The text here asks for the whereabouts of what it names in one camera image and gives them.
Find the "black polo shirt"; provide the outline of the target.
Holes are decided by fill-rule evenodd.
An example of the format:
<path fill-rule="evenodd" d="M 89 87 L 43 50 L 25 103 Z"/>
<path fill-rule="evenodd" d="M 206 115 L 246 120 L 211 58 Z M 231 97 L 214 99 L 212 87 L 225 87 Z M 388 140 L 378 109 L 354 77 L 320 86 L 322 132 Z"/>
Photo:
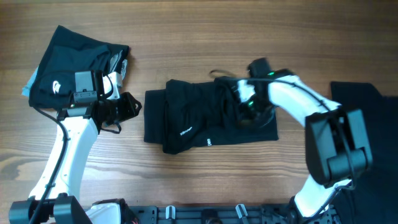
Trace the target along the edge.
<path fill-rule="evenodd" d="M 268 84 L 252 82 L 268 100 Z M 238 126 L 240 99 L 234 80 L 189 83 L 169 80 L 162 90 L 148 90 L 144 103 L 144 142 L 162 145 L 166 154 L 192 147 L 278 140 L 274 118 L 263 128 Z"/>

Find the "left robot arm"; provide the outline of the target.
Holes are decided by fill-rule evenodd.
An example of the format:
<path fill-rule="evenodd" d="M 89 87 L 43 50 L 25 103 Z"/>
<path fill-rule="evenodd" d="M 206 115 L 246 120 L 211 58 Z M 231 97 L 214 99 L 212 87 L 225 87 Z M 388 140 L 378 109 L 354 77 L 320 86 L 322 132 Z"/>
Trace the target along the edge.
<path fill-rule="evenodd" d="M 88 154 L 102 131 L 137 116 L 142 105 L 120 93 L 120 73 L 76 72 L 75 91 L 53 119 L 57 137 L 45 169 L 25 201 L 13 202 L 10 223 L 139 223 L 123 199 L 100 200 L 88 210 L 79 193 Z"/>

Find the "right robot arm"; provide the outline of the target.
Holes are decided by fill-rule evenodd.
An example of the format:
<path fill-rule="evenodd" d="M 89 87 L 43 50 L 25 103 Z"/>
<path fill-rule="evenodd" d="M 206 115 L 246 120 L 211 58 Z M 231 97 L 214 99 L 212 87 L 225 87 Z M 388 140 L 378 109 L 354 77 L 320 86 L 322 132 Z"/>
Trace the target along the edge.
<path fill-rule="evenodd" d="M 248 65 L 249 78 L 238 84 L 240 101 L 250 112 L 255 82 L 265 84 L 268 102 L 282 108 L 305 129 L 305 160 L 309 176 L 292 197 L 289 223 L 320 218 L 342 190 L 354 190 L 358 177 L 373 163 L 360 109 L 348 109 L 306 86 L 288 69 L 272 70 L 266 58 Z"/>

